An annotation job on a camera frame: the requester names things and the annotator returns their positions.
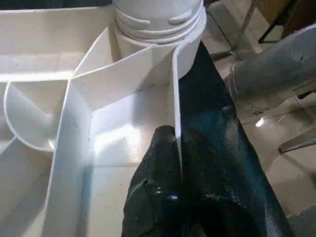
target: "white plastic partition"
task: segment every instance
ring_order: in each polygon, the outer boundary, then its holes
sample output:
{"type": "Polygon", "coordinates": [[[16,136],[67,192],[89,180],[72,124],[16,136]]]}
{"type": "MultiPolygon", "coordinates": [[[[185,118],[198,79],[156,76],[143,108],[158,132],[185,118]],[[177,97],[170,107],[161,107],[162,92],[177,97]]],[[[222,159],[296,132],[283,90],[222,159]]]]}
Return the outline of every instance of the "white plastic partition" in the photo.
{"type": "Polygon", "coordinates": [[[8,83],[4,114],[22,143],[35,150],[54,151],[66,86],[66,80],[8,83]]]}
{"type": "Polygon", "coordinates": [[[36,37],[16,24],[8,35],[26,42],[0,47],[19,59],[18,67],[0,60],[0,79],[10,80],[0,83],[0,235],[120,236],[128,185],[155,129],[174,126],[181,151],[178,79],[193,64],[205,12],[189,35],[164,45],[127,37],[111,6],[21,14],[36,37]],[[60,39],[47,38],[53,32],[60,39]],[[37,38],[47,42],[32,45],[37,38]]]}

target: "gloved hand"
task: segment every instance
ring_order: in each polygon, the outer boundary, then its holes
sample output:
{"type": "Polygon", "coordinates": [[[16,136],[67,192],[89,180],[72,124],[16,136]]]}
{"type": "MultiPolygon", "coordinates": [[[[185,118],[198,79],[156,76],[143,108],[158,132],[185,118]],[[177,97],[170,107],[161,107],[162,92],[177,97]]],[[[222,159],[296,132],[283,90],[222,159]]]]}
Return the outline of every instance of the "gloved hand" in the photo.
{"type": "Polygon", "coordinates": [[[178,237],[184,209],[174,129],[161,126],[130,182],[121,236],[178,237]]]}

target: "white cylindrical container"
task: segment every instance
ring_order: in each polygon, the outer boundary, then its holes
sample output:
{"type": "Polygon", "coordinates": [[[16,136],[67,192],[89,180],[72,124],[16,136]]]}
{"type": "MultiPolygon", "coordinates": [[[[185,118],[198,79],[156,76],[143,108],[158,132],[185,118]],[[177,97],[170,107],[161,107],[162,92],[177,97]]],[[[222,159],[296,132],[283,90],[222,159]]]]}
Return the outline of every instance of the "white cylindrical container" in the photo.
{"type": "Polygon", "coordinates": [[[118,27],[147,43],[181,40],[197,26],[203,0],[114,0],[118,27]]]}

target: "white plastic tray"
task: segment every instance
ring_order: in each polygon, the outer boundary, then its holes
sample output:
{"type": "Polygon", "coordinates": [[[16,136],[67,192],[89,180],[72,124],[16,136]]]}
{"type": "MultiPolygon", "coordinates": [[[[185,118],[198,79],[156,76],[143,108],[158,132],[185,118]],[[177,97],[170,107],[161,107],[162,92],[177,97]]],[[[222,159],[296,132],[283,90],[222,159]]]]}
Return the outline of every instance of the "white plastic tray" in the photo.
{"type": "Polygon", "coordinates": [[[181,147],[178,79],[205,13],[169,45],[125,36],[112,6],[2,12],[2,23],[0,236],[120,236],[154,130],[174,126],[181,147]]]}

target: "plastic compartment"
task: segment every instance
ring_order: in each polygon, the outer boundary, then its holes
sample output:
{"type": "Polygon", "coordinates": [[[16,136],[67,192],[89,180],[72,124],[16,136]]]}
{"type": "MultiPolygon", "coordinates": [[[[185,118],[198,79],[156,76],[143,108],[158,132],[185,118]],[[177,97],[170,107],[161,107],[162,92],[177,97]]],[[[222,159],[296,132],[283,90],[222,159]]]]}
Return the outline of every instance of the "plastic compartment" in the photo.
{"type": "Polygon", "coordinates": [[[66,80],[8,83],[4,114],[22,143],[35,150],[54,151],[66,87],[66,80]]]}
{"type": "Polygon", "coordinates": [[[174,126],[181,145],[178,78],[205,12],[169,45],[129,39],[114,19],[112,6],[1,12],[1,237],[120,236],[154,130],[174,126]]]}
{"type": "Polygon", "coordinates": [[[0,81],[69,79],[114,18],[112,6],[1,11],[0,81]]]}
{"type": "Polygon", "coordinates": [[[13,138],[0,154],[1,237],[39,237],[51,159],[13,138]]]}
{"type": "Polygon", "coordinates": [[[154,130],[165,124],[180,128],[173,51],[161,57],[156,48],[146,48],[71,80],[43,236],[120,235],[128,183],[154,130]],[[161,77],[153,68],[166,59],[161,77]]]}

